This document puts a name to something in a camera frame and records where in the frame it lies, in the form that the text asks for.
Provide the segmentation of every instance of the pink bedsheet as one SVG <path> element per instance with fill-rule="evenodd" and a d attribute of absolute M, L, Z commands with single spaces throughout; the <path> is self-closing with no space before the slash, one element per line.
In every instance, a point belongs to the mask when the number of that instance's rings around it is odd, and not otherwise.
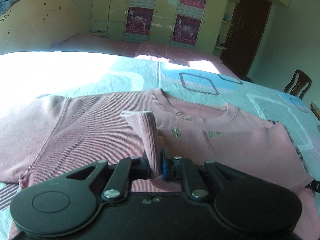
<path fill-rule="evenodd" d="M 126 41 L 110 41 L 87 34 L 77 34 L 52 45 L 51 50 L 96 52 L 174 63 L 238 79 L 216 56 L 192 49 L 151 42 L 136 44 Z"/>
<path fill-rule="evenodd" d="M 93 37 L 87 34 L 76 34 L 70 38 L 53 44 L 53 51 L 95 52 L 134 57 L 139 44 L 127 41 L 110 41 L 109 39 Z"/>
<path fill-rule="evenodd" d="M 134 57 L 189 66 L 239 79 L 218 57 L 197 50 L 142 42 L 134 54 Z"/>

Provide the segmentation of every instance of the bedsheet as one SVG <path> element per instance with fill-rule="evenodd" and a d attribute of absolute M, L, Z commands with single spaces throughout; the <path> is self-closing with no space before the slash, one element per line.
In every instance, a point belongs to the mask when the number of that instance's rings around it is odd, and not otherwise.
<path fill-rule="evenodd" d="M 2 55 L 0 59 L 0 114 L 14 104 L 43 94 L 77 97 L 161 87 L 189 102 L 206 105 L 229 102 L 263 119 L 281 122 L 293 136 L 311 175 L 320 179 L 320 132 L 317 129 L 320 121 L 302 100 L 292 95 L 211 73 L 201 66 L 193 69 L 107 54 L 16 52 Z M 10 186 L 0 184 L 0 209 L 5 187 Z M 315 201 L 320 214 L 320 194 L 316 193 Z M 1 240 L 7 240 L 10 223 L 9 208 L 2 208 Z"/>
<path fill-rule="evenodd" d="M 238 77 L 214 55 L 192 49 L 151 42 L 136 44 L 127 41 L 109 41 L 108 39 L 92 37 L 87 34 L 76 34 L 64 41 L 53 44 L 50 50 L 106 53 L 174 63 L 190 66 L 191 68 L 198 68 L 199 66 L 205 65 L 214 73 L 221 73 L 238 79 Z"/>

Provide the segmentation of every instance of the sweater sleeve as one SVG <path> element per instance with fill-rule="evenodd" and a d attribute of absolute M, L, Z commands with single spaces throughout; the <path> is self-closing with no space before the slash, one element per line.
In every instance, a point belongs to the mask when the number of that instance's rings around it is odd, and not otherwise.
<path fill-rule="evenodd" d="M 67 99 L 46 96 L 0 110 L 0 181 L 18 183 L 58 123 Z"/>

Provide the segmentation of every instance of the wooden chair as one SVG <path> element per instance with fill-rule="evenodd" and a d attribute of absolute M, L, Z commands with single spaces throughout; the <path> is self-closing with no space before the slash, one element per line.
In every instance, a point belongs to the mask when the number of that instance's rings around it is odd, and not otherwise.
<path fill-rule="evenodd" d="M 283 92 L 287 93 L 290 89 L 290 87 L 292 87 L 297 74 L 299 74 L 297 83 L 295 84 L 295 86 L 292 88 L 292 90 L 290 91 L 290 95 L 293 96 L 297 96 L 297 94 L 299 93 L 299 91 L 307 84 L 309 83 L 306 88 L 301 92 L 299 98 L 302 99 L 302 97 L 304 96 L 304 94 L 309 90 L 310 86 L 311 86 L 311 79 L 305 74 L 303 73 L 301 70 L 296 70 L 293 74 L 292 80 L 290 81 L 290 83 L 285 87 L 285 89 L 283 90 Z"/>

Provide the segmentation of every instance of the green embroidery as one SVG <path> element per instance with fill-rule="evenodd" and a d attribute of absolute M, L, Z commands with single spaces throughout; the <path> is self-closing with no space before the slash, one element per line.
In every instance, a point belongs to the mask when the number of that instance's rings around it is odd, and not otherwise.
<path fill-rule="evenodd" d="M 222 136 L 221 132 L 214 133 L 214 132 L 208 131 L 208 133 L 209 133 L 210 138 L 215 138 L 216 136 Z"/>
<path fill-rule="evenodd" d="M 216 134 L 214 132 L 208 131 L 210 138 L 215 138 Z"/>
<path fill-rule="evenodd" d="M 173 133 L 173 137 L 175 137 L 175 138 L 181 137 L 181 134 L 179 133 L 179 129 L 177 129 L 177 128 L 173 128 L 172 133 Z"/>

